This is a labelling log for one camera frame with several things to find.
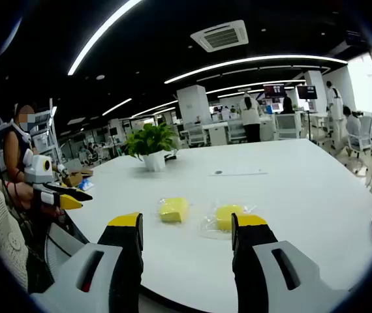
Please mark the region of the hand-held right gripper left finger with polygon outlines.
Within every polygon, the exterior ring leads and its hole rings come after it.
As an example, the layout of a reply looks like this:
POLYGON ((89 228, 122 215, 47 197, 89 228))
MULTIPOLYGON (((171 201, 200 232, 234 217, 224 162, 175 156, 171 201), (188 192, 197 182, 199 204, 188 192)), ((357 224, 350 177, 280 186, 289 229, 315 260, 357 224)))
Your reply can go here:
POLYGON ((111 220, 97 243, 83 244, 52 224, 44 257, 53 283, 31 298, 43 312, 137 312, 142 251, 138 212, 111 220))

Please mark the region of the person's left hand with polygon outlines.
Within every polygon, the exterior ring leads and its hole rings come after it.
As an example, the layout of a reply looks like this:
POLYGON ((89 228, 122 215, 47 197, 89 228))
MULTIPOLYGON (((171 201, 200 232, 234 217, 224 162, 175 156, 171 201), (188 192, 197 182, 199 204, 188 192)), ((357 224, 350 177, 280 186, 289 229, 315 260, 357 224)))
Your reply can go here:
POLYGON ((37 202, 33 187, 24 182, 10 182, 7 189, 12 197, 15 209, 19 213, 25 213, 33 218, 57 218, 62 215, 59 208, 37 202))

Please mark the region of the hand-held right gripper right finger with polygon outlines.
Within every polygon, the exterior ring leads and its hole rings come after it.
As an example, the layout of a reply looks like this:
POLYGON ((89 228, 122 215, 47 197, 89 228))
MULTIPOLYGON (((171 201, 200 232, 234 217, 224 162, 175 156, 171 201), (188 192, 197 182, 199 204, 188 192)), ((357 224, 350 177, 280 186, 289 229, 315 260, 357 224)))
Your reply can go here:
POLYGON ((321 279, 311 258, 278 241, 263 218, 234 213, 231 221, 238 312, 332 312, 347 297, 321 279))

